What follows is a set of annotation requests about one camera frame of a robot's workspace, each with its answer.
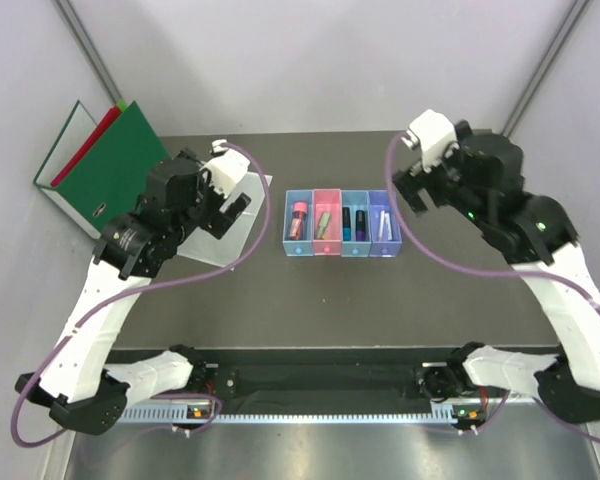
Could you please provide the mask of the light blue drawer bin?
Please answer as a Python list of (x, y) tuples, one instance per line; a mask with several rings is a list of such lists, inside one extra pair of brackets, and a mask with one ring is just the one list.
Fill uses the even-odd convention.
[(342, 190), (342, 257), (368, 257), (371, 250), (369, 195), (366, 190)]
[(284, 204), (283, 249), (289, 257), (311, 257), (314, 196), (312, 190), (288, 190)]

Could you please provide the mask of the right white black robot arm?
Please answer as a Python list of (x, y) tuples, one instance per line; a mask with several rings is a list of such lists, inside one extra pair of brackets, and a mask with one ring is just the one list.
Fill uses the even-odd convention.
[(470, 342), (443, 366), (427, 368), (421, 390), (445, 400), (494, 387), (532, 397), (571, 425), (600, 421), (600, 291), (565, 209), (526, 190), (522, 149), (433, 110), (420, 114), (393, 144), (417, 157), (403, 170), (386, 167), (391, 198), (418, 214), (429, 205), (459, 212), (507, 264), (480, 276), (523, 280), (558, 339), (550, 354)]

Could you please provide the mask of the white blue whiteboard marker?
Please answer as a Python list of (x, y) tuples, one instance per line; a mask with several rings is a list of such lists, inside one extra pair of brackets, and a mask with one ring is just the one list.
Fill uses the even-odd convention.
[(391, 215), (389, 212), (385, 212), (385, 229), (383, 239), (386, 242), (390, 242), (393, 240)]

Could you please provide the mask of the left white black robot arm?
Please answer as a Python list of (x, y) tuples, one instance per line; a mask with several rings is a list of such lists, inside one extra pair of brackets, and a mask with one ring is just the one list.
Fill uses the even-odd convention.
[(19, 445), (18, 420), (25, 402), (47, 408), (64, 431), (101, 435), (139, 402), (170, 391), (196, 396), (207, 374), (193, 349), (170, 347), (131, 364), (107, 359), (140, 295), (160, 289), (155, 277), (196, 231), (221, 239), (249, 206), (232, 194), (254, 161), (220, 140), (208, 161), (188, 150), (158, 162), (131, 211), (103, 227), (76, 305), (56, 346), (34, 372), (21, 375), (11, 418)]

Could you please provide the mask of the purple capped black highlighter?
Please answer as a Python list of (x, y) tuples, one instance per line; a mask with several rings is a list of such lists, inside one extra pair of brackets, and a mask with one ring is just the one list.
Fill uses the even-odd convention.
[(355, 235), (357, 242), (366, 242), (367, 241), (367, 218), (366, 212), (364, 210), (356, 211), (356, 225), (355, 225)]

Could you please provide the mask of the green highlighter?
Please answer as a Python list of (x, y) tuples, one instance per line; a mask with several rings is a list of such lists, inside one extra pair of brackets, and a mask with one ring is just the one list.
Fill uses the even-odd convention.
[(318, 220), (318, 224), (316, 227), (316, 239), (323, 240), (325, 232), (329, 226), (331, 220), (331, 214), (328, 211), (323, 212)]

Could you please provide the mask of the purple drawer bin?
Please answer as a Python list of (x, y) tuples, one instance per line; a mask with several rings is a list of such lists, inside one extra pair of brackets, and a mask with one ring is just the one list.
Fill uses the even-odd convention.
[(370, 190), (370, 257), (396, 257), (402, 248), (402, 237), (387, 190)]

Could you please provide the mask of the clear mesh zipper pouch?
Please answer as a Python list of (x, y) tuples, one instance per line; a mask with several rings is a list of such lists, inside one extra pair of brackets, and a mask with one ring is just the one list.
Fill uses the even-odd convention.
[(177, 254), (180, 257), (216, 267), (224, 267), (240, 257), (265, 199), (257, 173), (247, 173), (228, 202), (237, 200), (240, 193), (245, 193), (251, 202), (228, 232), (221, 239), (216, 239), (208, 232), (197, 229), (178, 247)]

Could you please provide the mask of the blue capped black highlighter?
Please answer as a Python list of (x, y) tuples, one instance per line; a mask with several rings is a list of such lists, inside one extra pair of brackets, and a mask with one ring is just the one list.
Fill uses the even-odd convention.
[(342, 208), (342, 240), (348, 242), (352, 239), (351, 211), (349, 207)]

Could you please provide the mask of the white peach pencil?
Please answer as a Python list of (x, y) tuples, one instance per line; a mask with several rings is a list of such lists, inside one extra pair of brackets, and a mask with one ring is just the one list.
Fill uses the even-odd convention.
[(378, 227), (378, 241), (382, 242), (384, 237), (384, 229), (385, 229), (385, 211), (382, 210), (379, 213), (379, 227)]

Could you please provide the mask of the pink capped crayon tube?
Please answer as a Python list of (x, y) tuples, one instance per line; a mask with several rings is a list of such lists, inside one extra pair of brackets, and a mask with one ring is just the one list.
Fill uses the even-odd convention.
[(304, 239), (304, 226), (308, 214), (308, 204), (306, 202), (295, 202), (292, 207), (292, 217), (289, 230), (289, 239), (300, 241)]

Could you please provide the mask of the pink drawer bin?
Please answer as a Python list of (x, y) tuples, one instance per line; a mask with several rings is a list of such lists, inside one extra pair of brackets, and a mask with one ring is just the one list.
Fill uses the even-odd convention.
[(315, 256), (340, 256), (342, 201), (340, 189), (314, 189), (313, 249)]

